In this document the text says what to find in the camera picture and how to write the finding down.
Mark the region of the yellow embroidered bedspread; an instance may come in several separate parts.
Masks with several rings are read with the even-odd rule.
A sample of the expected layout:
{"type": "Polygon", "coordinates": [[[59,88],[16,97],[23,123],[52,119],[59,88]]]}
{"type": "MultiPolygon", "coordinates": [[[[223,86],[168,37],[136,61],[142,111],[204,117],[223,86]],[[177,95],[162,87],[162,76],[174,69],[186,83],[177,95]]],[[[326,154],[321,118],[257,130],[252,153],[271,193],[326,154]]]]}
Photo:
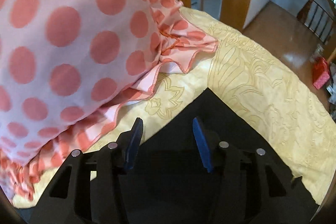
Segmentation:
{"type": "Polygon", "coordinates": [[[187,74],[161,73],[154,95],[123,106],[116,127],[91,150],[116,140],[137,117],[145,125],[143,140],[149,139],[211,89],[270,144],[316,203],[323,203],[335,172],[335,122],[322,102],[260,44],[205,12],[183,8],[181,13],[217,38],[216,53],[199,55],[187,74]]]}

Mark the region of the red gift bag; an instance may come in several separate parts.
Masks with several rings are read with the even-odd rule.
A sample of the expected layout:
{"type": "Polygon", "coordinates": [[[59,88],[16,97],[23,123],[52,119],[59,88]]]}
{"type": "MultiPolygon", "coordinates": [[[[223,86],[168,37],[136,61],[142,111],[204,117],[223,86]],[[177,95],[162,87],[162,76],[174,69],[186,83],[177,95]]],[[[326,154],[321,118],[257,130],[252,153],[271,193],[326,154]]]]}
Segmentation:
{"type": "Polygon", "coordinates": [[[313,64],[312,70],[313,86],[319,90],[330,79],[328,62],[323,57],[318,57],[313,64]]]}

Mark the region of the pink polka dot pillow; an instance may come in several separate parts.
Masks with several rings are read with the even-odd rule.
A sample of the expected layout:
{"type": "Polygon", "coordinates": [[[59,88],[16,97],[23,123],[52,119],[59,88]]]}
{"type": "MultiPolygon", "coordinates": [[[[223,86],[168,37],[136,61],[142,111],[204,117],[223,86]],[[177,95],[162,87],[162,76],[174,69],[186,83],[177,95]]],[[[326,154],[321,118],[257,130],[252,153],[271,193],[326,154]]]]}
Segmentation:
{"type": "Polygon", "coordinates": [[[41,174],[116,127],[159,72],[187,73],[217,40],[176,0],[1,0],[1,188],[33,199],[41,174]]]}

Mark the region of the black pants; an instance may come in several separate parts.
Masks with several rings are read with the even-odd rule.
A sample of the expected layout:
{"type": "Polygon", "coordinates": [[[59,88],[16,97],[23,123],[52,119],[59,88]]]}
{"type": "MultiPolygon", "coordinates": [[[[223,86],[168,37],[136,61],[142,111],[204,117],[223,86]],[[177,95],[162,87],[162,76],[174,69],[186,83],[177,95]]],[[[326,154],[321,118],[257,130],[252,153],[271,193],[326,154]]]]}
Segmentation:
{"type": "Polygon", "coordinates": [[[238,148],[265,149],[294,178],[267,141],[207,89],[140,146],[135,166],[125,177],[132,187],[141,182],[155,190],[217,191],[217,180],[203,166],[194,138],[196,117],[221,140],[238,148]]]}

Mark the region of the black stair railing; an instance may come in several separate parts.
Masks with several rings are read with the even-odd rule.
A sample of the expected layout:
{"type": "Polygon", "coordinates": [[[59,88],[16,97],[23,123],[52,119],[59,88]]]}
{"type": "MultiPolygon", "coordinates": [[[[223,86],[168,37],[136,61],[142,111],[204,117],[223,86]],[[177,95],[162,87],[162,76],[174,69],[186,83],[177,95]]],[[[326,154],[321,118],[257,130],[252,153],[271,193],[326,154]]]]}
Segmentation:
{"type": "Polygon", "coordinates": [[[314,0],[305,25],[326,45],[335,29],[335,0],[314,0]]]}

